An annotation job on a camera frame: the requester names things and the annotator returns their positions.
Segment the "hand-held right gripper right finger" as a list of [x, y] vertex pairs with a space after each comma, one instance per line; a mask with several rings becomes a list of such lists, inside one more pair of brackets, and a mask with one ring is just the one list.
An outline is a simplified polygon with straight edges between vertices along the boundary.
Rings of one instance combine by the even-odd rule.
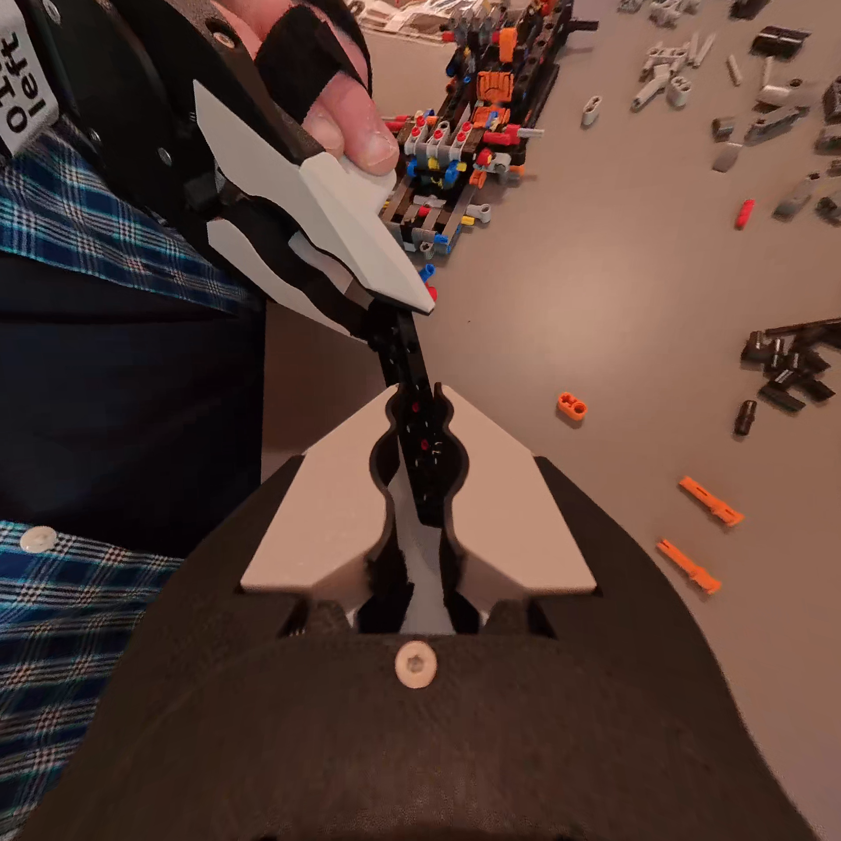
[[445, 520], [456, 593], [484, 615], [501, 601], [592, 594], [594, 575], [532, 452], [454, 389], [442, 397], [467, 463]]

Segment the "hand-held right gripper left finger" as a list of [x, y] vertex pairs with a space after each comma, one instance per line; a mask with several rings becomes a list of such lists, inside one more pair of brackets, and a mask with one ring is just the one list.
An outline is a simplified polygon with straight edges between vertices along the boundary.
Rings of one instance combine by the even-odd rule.
[[370, 563], [394, 532], [400, 465], [389, 386], [309, 447], [240, 578], [246, 593], [298, 594], [355, 613], [373, 595]]

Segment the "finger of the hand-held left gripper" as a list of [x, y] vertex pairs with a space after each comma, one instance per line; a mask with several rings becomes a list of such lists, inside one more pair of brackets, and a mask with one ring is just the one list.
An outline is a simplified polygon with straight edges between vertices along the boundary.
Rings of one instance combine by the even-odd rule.
[[413, 313], [434, 310], [418, 271], [378, 216], [393, 173], [373, 177], [336, 160], [279, 110], [269, 119], [278, 136], [271, 143], [198, 80], [194, 99], [198, 128], [233, 199], [217, 218], [231, 221], [255, 247], [260, 234], [289, 242], [302, 233], [352, 274], [346, 296], [357, 303], [365, 293]]
[[313, 247], [300, 232], [260, 234], [255, 247], [231, 221], [207, 224], [208, 244], [269, 299], [358, 342], [367, 342], [367, 310], [346, 296], [352, 274]]

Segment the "black lego frame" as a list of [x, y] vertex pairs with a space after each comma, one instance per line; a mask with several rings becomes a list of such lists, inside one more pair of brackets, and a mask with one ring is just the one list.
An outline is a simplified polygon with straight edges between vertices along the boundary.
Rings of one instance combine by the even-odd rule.
[[395, 418], [416, 514], [422, 525], [442, 527], [447, 481], [443, 405], [426, 369], [414, 313], [375, 297], [367, 308], [366, 340], [387, 385], [398, 387]]

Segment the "lego car chassis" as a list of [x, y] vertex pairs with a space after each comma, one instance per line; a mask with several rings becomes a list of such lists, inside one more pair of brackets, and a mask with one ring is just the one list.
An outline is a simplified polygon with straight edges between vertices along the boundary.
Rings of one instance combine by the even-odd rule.
[[442, 42], [454, 46], [442, 104], [385, 120], [400, 159], [379, 216], [408, 253], [445, 258], [463, 229], [489, 223], [485, 183], [520, 181], [528, 144], [543, 135], [537, 121], [559, 52], [573, 33], [599, 26], [578, 18], [572, 1], [476, 3], [441, 24]]

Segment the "orange lego pin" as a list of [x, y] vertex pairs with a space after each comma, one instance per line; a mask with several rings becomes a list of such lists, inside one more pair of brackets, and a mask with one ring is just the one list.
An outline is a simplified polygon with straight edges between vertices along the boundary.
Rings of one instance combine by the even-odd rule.
[[728, 503], [716, 497], [693, 478], [684, 476], [678, 481], [678, 487], [706, 507], [718, 520], [728, 527], [735, 527], [744, 520], [744, 514], [734, 510]]
[[705, 568], [681, 552], [671, 541], [661, 539], [657, 542], [656, 548], [658, 552], [672, 562], [689, 580], [706, 594], [713, 595], [720, 591], [721, 582], [715, 579]]

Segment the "pile of black lego pieces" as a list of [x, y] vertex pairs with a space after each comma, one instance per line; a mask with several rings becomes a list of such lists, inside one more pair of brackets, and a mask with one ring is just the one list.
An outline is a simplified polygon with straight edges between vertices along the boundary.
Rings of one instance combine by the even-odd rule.
[[763, 376], [756, 397], [739, 406], [732, 435], [747, 437], [760, 403], [785, 415], [798, 415], [807, 403], [824, 405], [839, 395], [826, 381], [832, 367], [823, 350], [840, 349], [840, 319], [806, 321], [763, 331], [751, 331], [742, 346], [740, 363]]

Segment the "pile of grey lego pieces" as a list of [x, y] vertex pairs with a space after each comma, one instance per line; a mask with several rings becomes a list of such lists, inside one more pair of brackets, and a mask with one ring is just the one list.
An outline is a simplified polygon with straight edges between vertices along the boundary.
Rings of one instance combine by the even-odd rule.
[[825, 88], [839, 76], [839, 2], [758, 2], [735, 18], [733, 2], [700, 2], [675, 25], [619, 2], [576, 2], [598, 18], [570, 39], [563, 94], [571, 117], [602, 97], [591, 126], [566, 129], [565, 202], [586, 231], [608, 236], [735, 230], [746, 200], [748, 233], [829, 242], [839, 221], [815, 208], [839, 192], [826, 174], [839, 147], [815, 147], [825, 128]]

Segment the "person's left hand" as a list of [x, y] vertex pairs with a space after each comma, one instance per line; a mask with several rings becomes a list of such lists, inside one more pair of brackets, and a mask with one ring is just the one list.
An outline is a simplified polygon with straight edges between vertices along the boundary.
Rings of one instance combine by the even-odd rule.
[[303, 19], [295, 8], [305, 8], [331, 30], [332, 37], [353, 66], [352, 74], [336, 67], [325, 77], [325, 56], [312, 47], [293, 47], [289, 57], [273, 59], [269, 67], [268, 88], [287, 112], [288, 101], [300, 104], [318, 80], [324, 81], [300, 124], [333, 157], [346, 156], [360, 169], [383, 175], [394, 169], [399, 155], [396, 141], [381, 119], [371, 97], [369, 53], [358, 26], [342, 2], [221, 1], [216, 8], [227, 19], [255, 60], [264, 42], [280, 20], [292, 14]]

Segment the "dark navy t-shirt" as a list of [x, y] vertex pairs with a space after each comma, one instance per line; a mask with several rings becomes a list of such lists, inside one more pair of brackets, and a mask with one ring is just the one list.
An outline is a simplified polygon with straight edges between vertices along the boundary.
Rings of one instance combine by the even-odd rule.
[[259, 486], [265, 324], [2, 256], [2, 519], [186, 557]]

